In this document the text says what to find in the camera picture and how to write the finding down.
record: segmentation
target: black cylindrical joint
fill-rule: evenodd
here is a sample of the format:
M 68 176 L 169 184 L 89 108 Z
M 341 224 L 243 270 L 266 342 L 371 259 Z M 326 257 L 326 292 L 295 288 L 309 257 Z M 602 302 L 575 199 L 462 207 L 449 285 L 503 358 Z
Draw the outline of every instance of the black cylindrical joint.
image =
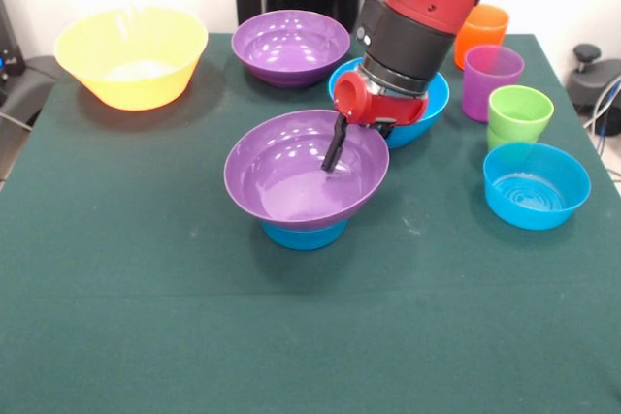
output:
M 418 95 L 440 69 L 455 35 L 413 21 L 383 0 L 365 0 L 355 28 L 366 46 L 362 67 L 380 85 Z

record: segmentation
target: plastic cup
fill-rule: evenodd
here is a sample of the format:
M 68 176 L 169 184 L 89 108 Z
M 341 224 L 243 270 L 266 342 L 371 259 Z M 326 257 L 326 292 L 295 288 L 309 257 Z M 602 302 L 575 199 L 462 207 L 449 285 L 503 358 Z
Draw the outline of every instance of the plastic cup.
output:
M 499 7 L 476 5 L 455 39 L 455 63 L 464 70 L 466 54 L 471 48 L 483 45 L 500 46 L 505 39 L 509 16 Z
M 345 231 L 347 221 L 321 230 L 298 232 L 263 223 L 263 231 L 273 242 L 294 251 L 314 251 L 329 246 Z
M 499 87 L 517 84 L 524 59 L 510 48 L 478 46 L 466 55 L 462 110 L 473 120 L 486 122 L 489 96 Z
M 520 85 L 504 86 L 489 97 L 488 128 L 504 142 L 532 143 L 539 139 L 553 113 L 554 104 L 541 91 Z
M 526 141 L 525 143 L 536 142 L 537 138 Z M 489 126 L 487 127 L 487 147 L 489 148 L 489 150 L 493 150 L 500 145 L 505 145 L 508 143 L 511 143 L 511 140 L 506 140 L 505 138 L 498 136 L 496 133 L 494 133 L 494 130 L 492 130 Z

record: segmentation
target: cup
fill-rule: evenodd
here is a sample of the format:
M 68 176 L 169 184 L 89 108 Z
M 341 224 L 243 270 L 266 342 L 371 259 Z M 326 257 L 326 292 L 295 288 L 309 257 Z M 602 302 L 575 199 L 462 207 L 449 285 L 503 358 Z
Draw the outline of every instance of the cup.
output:
M 509 16 L 499 7 L 476 5 L 455 39 L 455 63 L 464 70 L 466 54 L 471 48 L 483 45 L 500 46 L 505 39 Z
M 501 46 L 478 46 L 466 55 L 462 110 L 477 121 L 487 121 L 490 94 L 517 84 L 524 71 L 519 53 Z
M 532 87 L 511 85 L 496 89 L 489 97 L 489 149 L 504 143 L 535 143 L 553 113 L 550 98 Z

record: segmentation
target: bowl base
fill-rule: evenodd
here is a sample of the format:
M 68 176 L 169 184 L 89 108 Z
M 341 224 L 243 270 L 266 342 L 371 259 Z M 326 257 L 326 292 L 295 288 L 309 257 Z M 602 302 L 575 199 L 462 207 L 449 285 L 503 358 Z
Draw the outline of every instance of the bowl base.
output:
M 494 187 L 507 199 L 519 206 L 552 212 L 566 208 L 563 196 L 545 179 L 529 174 L 503 176 Z
M 280 89 L 304 89 L 307 87 L 312 87 L 318 84 L 320 81 L 324 80 L 327 75 L 327 73 L 323 73 L 316 76 L 300 76 L 298 78 L 295 78 L 287 76 L 276 77 L 266 73 L 255 72 L 252 70 L 250 72 L 255 78 L 262 80 L 270 86 L 278 87 Z
M 122 63 L 112 68 L 103 80 L 105 81 L 142 81 L 170 75 L 177 70 L 174 65 L 161 60 L 135 60 Z
M 313 251 L 335 242 L 343 234 L 347 222 L 309 232 L 284 230 L 268 223 L 262 225 L 266 235 L 276 244 L 295 251 Z

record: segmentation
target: blue bowl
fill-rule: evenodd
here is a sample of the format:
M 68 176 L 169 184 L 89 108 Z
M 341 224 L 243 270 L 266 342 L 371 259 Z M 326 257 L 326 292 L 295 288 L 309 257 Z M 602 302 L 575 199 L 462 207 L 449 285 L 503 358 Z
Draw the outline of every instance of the blue bowl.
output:
M 524 230 L 564 224 L 588 199 L 591 180 L 566 152 L 541 143 L 508 143 L 483 162 L 485 199 L 496 215 Z
M 296 232 L 263 223 L 263 230 L 276 244 L 296 251 L 314 251 L 332 244 L 343 234 L 347 222 L 341 222 L 322 230 Z
M 362 58 L 354 58 L 346 63 L 343 63 L 330 77 L 328 81 L 328 92 L 330 98 L 334 100 L 334 88 L 337 85 L 339 77 L 351 70 L 354 70 L 358 64 L 362 62 Z M 444 76 L 440 73 L 436 73 L 434 78 L 429 83 L 428 88 L 429 103 L 427 104 L 427 110 L 423 113 L 423 116 L 416 123 L 409 126 L 398 126 L 392 131 L 390 136 L 386 139 L 388 147 L 396 149 L 408 145 L 425 131 L 427 131 L 438 119 L 441 113 L 446 109 L 448 105 L 448 99 L 450 97 L 450 89 L 448 82 Z

